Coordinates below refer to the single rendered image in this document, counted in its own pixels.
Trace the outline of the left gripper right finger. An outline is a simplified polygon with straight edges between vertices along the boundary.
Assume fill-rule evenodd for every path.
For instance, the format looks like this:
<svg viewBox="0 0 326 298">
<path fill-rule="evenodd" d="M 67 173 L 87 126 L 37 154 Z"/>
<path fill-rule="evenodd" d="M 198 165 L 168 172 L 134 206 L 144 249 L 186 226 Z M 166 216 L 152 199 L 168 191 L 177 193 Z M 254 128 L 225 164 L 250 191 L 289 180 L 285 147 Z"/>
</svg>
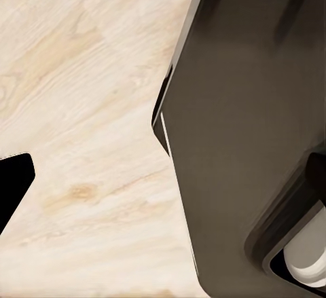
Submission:
<svg viewBox="0 0 326 298">
<path fill-rule="evenodd" d="M 326 155 L 310 153 L 304 176 L 326 207 Z"/>
</svg>

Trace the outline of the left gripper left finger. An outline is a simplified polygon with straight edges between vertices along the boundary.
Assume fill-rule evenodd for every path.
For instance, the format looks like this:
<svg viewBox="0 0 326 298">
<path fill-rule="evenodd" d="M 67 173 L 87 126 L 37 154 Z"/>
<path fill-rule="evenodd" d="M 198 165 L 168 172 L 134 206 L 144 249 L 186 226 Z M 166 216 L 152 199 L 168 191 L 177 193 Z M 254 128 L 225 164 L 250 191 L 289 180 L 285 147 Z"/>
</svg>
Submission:
<svg viewBox="0 0 326 298">
<path fill-rule="evenodd" d="M 0 160 L 0 235 L 34 179 L 29 153 Z"/>
</svg>

